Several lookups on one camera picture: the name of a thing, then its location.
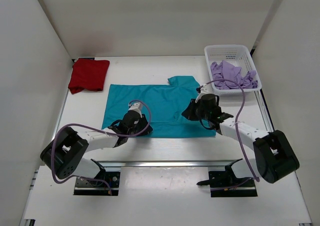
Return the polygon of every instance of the white table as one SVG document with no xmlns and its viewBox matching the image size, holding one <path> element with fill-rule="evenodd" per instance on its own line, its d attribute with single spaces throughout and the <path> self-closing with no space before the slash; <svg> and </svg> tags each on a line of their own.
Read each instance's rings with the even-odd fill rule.
<svg viewBox="0 0 320 226">
<path fill-rule="evenodd" d="M 96 59 L 111 62 L 104 91 L 68 93 L 60 126 L 81 123 L 101 128 L 110 84 L 167 84 L 167 79 L 175 75 L 193 75 L 200 84 L 210 80 L 204 56 Z M 260 111 L 259 97 L 259 94 L 247 94 L 239 120 L 265 129 L 264 121 L 268 119 Z M 220 101 L 224 112 L 235 115 L 242 98 L 223 97 Z M 254 156 L 249 149 L 247 153 L 251 158 Z M 216 138 L 129 139 L 120 147 L 96 150 L 85 157 L 100 161 L 220 161 L 243 156 L 238 142 L 217 135 Z M 205 167 L 124 167 L 119 196 L 74 196 L 74 179 L 57 185 L 51 179 L 50 170 L 41 166 L 24 218 L 35 219 L 36 226 L 292 226 L 311 222 L 295 174 L 273 185 L 264 181 L 256 183 L 256 198 L 211 198 L 209 189 L 196 186 L 207 177 Z"/>
</svg>

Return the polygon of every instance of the teal shirt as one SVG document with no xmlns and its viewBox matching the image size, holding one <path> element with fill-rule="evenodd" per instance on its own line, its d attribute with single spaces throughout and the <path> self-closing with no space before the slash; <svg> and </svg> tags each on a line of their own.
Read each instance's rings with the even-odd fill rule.
<svg viewBox="0 0 320 226">
<path fill-rule="evenodd" d="M 169 85 L 111 85 L 106 103 L 102 128 L 122 119 L 128 111 L 128 103 L 141 100 L 152 113 L 153 131 L 145 137 L 152 138 L 195 138 L 215 136 L 215 131 L 206 130 L 199 121 L 189 121 L 181 115 L 191 99 L 198 96 L 199 84 L 193 76 L 174 76 Z M 147 109 L 142 113 L 148 119 Z"/>
</svg>

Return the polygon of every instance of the purple cable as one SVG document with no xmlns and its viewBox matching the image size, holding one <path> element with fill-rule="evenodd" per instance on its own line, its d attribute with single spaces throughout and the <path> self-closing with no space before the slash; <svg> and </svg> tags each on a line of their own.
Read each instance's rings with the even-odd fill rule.
<svg viewBox="0 0 320 226">
<path fill-rule="evenodd" d="M 253 175 L 253 178 L 254 178 L 257 182 L 260 182 L 259 177 L 256 176 L 256 174 L 255 174 L 255 172 L 254 172 L 254 170 L 253 170 L 253 168 L 252 168 L 252 166 L 251 166 L 251 164 L 250 164 L 250 161 L 249 161 L 249 159 L 248 159 L 248 157 L 247 157 L 247 154 L 246 154 L 246 151 L 245 151 L 245 148 L 244 148 L 244 144 L 242 143 L 241 136 L 240 136 L 240 132 L 239 132 L 238 118 L 239 118 L 240 113 L 242 112 L 242 109 L 243 109 L 244 106 L 245 106 L 245 101 L 246 101 L 246 95 L 245 95 L 244 89 L 243 89 L 238 83 L 236 83 L 236 82 L 234 82 L 234 81 L 232 81 L 232 80 L 227 80 L 227 79 L 212 80 L 212 81 L 209 81 L 208 83 L 206 83 L 205 85 L 208 85 L 208 84 L 213 83 L 213 82 L 216 82 L 216 81 L 224 81 L 224 80 L 225 80 L 225 81 L 229 81 L 229 82 L 237 85 L 237 86 L 239 87 L 239 89 L 241 90 L 241 92 L 242 92 L 242 104 L 241 104 L 241 107 L 240 107 L 240 109 L 239 109 L 239 111 L 238 111 L 238 113 L 236 114 L 235 119 L 234 119 L 234 121 L 235 121 L 235 132 L 236 132 L 236 135 L 237 135 L 237 137 L 238 137 L 239 144 L 240 144 L 241 151 L 242 151 L 242 153 L 243 153 L 244 159 L 245 159 L 246 163 L 248 164 L 248 167 L 249 167 L 249 169 L 250 169 L 250 171 L 251 171 L 251 173 L 252 173 L 252 175 Z"/>
<path fill-rule="evenodd" d="M 151 111 L 149 109 L 149 107 L 142 101 L 140 100 L 132 100 L 129 102 L 129 105 L 133 102 L 140 102 L 142 105 L 144 105 L 149 113 L 149 120 L 148 120 L 148 123 L 147 125 L 138 133 L 136 134 L 133 134 L 133 135 L 123 135 L 123 134 L 116 134 L 116 133 L 109 133 L 109 132 L 106 132 L 106 131 L 103 131 L 103 130 L 99 130 L 99 129 L 96 129 L 96 128 L 93 128 L 93 127 L 90 127 L 90 126 L 86 126 L 86 125 L 82 125 L 82 124 L 77 124 L 77 123 L 71 123 L 71 124 L 66 124 L 64 126 L 61 127 L 61 129 L 59 129 L 59 131 L 57 132 L 57 134 L 55 135 L 54 137 L 54 140 L 53 140 L 53 144 L 52 144 L 52 149 L 51 149 L 51 173 L 52 173 L 52 178 L 53 178 L 53 181 L 56 182 L 57 184 L 63 184 L 64 182 L 68 181 L 69 179 L 73 178 L 73 177 L 80 177 L 80 179 L 82 180 L 90 180 L 90 181 L 97 181 L 97 182 L 102 182 L 104 183 L 107 187 L 108 187 L 108 190 L 110 191 L 110 195 L 111 194 L 111 188 L 110 188 L 110 185 L 105 181 L 105 180 L 100 180 L 100 179 L 93 179 L 93 178 L 86 178 L 86 177 L 82 177 L 82 176 L 78 176 L 78 175 L 71 175 L 69 177 L 67 177 L 66 179 L 62 180 L 62 181 L 59 181 L 57 178 L 56 178 L 56 174 L 55 174 L 55 164 L 54 164 L 54 161 L 55 161 L 55 151 L 56 151 L 56 144 L 57 144 L 57 138 L 58 136 L 60 135 L 60 133 L 66 128 L 66 127 L 69 127 L 69 126 L 79 126 L 79 127 L 82 127 L 82 128 L 86 128 L 86 129 L 89 129 L 89 130 L 93 130 L 93 131 L 97 131 L 99 133 L 102 133 L 102 134 L 107 134 L 107 135 L 113 135 L 113 136 L 118 136 L 118 137 L 135 137 L 135 136 L 138 136 L 139 134 L 141 134 L 142 132 L 144 132 L 150 125 L 151 123 Z"/>
<path fill-rule="evenodd" d="M 234 189 L 234 188 L 237 188 L 237 187 L 243 185 L 244 183 L 248 182 L 250 179 L 251 178 L 248 178 L 248 179 L 246 179 L 245 181 L 243 181 L 242 183 L 240 183 L 238 185 L 229 186 L 229 187 L 221 187 L 221 188 L 213 188 L 213 189 L 210 189 L 210 191 Z"/>
</svg>

